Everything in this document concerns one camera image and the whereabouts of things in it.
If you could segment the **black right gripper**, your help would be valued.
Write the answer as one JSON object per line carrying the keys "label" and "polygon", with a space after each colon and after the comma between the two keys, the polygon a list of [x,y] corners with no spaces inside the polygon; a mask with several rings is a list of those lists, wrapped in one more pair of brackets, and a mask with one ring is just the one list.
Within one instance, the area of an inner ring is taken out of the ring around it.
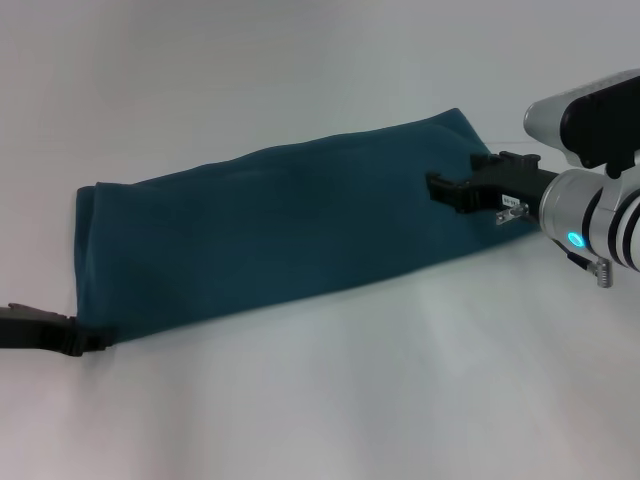
{"label": "black right gripper", "polygon": [[530,212],[538,212],[547,187],[556,173],[538,169],[541,156],[501,151],[497,154],[472,154],[470,181],[455,183],[438,173],[426,175],[426,186],[432,201],[447,205],[459,214],[479,210],[504,210],[502,199],[512,197],[525,203]]}

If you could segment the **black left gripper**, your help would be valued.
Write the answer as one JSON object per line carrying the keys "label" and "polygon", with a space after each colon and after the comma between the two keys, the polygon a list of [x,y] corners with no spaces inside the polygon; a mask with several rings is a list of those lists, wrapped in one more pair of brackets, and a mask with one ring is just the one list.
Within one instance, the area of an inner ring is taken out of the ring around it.
{"label": "black left gripper", "polygon": [[114,345],[112,326],[87,326],[72,316],[10,303],[1,307],[1,348],[46,350],[71,357]]}

